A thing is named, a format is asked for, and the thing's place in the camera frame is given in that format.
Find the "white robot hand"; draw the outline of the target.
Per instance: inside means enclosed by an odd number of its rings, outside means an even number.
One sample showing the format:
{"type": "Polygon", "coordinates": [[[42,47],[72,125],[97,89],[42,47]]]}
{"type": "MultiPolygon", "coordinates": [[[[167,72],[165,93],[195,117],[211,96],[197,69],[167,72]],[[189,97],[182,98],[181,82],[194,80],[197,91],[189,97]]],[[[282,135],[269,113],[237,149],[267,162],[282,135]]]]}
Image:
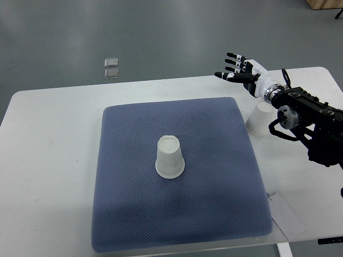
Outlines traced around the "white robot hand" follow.
{"type": "Polygon", "coordinates": [[[243,87],[255,98],[269,98],[272,91],[279,87],[269,71],[253,59],[228,52],[225,62],[225,70],[229,73],[216,72],[214,75],[225,81],[244,83],[243,87]]]}

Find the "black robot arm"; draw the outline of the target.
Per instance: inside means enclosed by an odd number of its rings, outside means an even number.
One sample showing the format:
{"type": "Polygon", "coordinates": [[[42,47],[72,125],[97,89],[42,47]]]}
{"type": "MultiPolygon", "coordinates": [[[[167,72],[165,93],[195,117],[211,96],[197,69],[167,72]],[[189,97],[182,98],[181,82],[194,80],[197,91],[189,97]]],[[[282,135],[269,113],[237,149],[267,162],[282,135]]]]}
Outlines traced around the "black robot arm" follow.
{"type": "Polygon", "coordinates": [[[277,109],[277,118],[269,124],[276,137],[300,141],[310,161],[330,167],[342,165],[342,110],[320,102],[301,87],[292,87],[282,69],[285,84],[272,79],[270,72],[253,59],[227,53],[225,72],[214,75],[242,84],[255,98],[277,109]]]}

